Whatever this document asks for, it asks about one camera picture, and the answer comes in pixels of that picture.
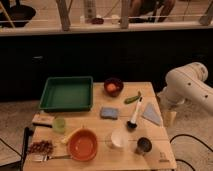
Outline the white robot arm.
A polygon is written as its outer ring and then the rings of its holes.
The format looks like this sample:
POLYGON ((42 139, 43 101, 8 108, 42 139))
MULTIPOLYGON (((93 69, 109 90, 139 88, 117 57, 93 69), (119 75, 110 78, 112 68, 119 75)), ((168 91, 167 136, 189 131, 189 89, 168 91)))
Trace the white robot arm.
POLYGON ((158 95, 165 127, 172 126, 176 117, 174 108, 190 100, 213 115, 213 88, 205 84, 207 67, 192 62, 170 70, 165 76, 166 86, 158 95))

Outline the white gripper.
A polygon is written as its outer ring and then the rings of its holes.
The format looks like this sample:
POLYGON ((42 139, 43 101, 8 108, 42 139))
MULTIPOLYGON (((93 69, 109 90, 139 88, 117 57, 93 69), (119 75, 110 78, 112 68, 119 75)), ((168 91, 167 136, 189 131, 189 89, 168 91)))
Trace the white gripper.
POLYGON ((173 125, 177 114, 176 111, 171 110, 182 105, 185 102, 185 98, 169 87, 164 87, 157 97, 164 109, 162 114, 164 126, 170 127, 173 125))

